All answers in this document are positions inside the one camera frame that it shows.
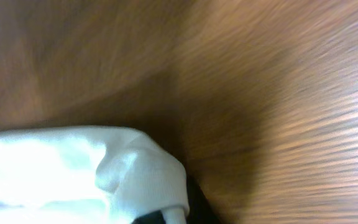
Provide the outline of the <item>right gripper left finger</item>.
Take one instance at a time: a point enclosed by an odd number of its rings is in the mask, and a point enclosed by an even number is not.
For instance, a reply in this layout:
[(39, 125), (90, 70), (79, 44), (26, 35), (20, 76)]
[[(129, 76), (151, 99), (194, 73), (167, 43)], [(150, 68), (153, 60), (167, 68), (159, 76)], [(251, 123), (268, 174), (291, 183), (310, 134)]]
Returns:
[(162, 212), (155, 211), (136, 218), (131, 224), (166, 224)]

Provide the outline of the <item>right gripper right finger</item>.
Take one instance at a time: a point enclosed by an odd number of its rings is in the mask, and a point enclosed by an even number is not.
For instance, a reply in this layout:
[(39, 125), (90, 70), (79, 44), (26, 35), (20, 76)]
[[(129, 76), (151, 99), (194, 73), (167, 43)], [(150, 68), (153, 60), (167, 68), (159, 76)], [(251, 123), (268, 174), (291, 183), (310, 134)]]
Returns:
[(222, 224), (192, 176), (186, 178), (186, 189), (190, 206), (190, 212), (186, 218), (187, 224)]

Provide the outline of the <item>white t-shirt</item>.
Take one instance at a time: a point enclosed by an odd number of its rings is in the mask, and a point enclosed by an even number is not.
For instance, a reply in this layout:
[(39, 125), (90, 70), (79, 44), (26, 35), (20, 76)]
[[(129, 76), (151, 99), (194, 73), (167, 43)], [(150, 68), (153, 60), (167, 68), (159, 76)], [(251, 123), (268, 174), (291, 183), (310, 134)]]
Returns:
[(186, 171), (149, 135), (77, 126), (0, 132), (0, 223), (185, 223)]

